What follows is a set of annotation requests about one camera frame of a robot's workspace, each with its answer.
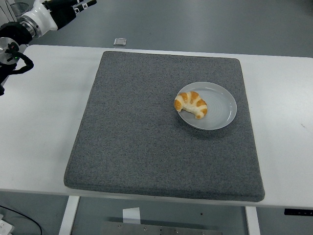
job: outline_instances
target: croissant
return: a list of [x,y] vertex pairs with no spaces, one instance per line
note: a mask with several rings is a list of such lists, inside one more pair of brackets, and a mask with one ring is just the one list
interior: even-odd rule
[[206,102],[201,99],[197,92],[183,92],[178,94],[174,101],[174,107],[178,112],[186,110],[193,113],[196,119],[201,119],[207,114]]

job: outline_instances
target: round plate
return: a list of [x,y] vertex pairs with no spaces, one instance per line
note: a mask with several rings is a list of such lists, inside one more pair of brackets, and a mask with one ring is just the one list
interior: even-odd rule
[[189,125],[201,130],[223,128],[234,120],[237,105],[234,97],[225,88],[210,82],[191,83],[180,90],[197,92],[207,104],[207,114],[202,119],[185,110],[179,112],[180,117]]

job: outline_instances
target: black cable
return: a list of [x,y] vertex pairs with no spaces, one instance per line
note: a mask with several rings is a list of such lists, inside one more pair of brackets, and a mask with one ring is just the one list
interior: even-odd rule
[[[5,4],[6,4],[6,7],[8,8],[8,11],[9,11],[11,17],[12,17],[12,20],[14,20],[12,14],[11,14],[11,11],[9,10],[9,6],[8,6],[7,2],[5,2]],[[1,6],[0,6],[0,8],[1,8],[1,10],[3,11],[3,13],[5,14],[5,16],[7,17],[8,21],[11,21],[11,20],[9,19],[9,17],[6,15],[6,13],[4,12],[4,9],[3,9]]]
[[5,4],[6,4],[6,7],[8,8],[8,11],[9,11],[11,17],[12,17],[12,20],[14,21],[14,17],[12,16],[11,11],[10,11],[10,9],[9,9],[8,2],[5,1]]
[[35,224],[37,224],[37,226],[39,227],[39,229],[40,229],[40,235],[43,235],[43,230],[41,229],[41,226],[40,226],[35,220],[33,220],[32,218],[29,218],[27,215],[24,215],[24,214],[22,214],[22,213],[19,213],[19,212],[15,211],[15,210],[12,210],[12,209],[8,208],[8,207],[4,207],[4,206],[1,206],[1,205],[0,205],[0,207],[5,208],[5,209],[7,209],[7,210],[9,210],[9,211],[15,212],[15,213],[17,213],[17,214],[20,214],[20,215],[26,217],[27,219],[33,221],[33,222],[34,222]]

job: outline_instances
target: table surface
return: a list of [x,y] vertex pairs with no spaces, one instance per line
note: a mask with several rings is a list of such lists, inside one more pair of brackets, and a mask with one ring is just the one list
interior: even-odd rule
[[[70,189],[63,176],[102,53],[119,50],[240,60],[265,198],[258,203]],[[0,190],[244,206],[313,206],[313,59],[30,46],[35,68],[9,77],[0,97]]]

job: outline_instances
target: electrical outlet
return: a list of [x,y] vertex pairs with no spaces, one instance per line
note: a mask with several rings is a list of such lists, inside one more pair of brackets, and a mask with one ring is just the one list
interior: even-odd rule
[[10,225],[9,223],[0,220],[0,235],[8,235],[10,232],[12,232],[14,229],[13,225]]

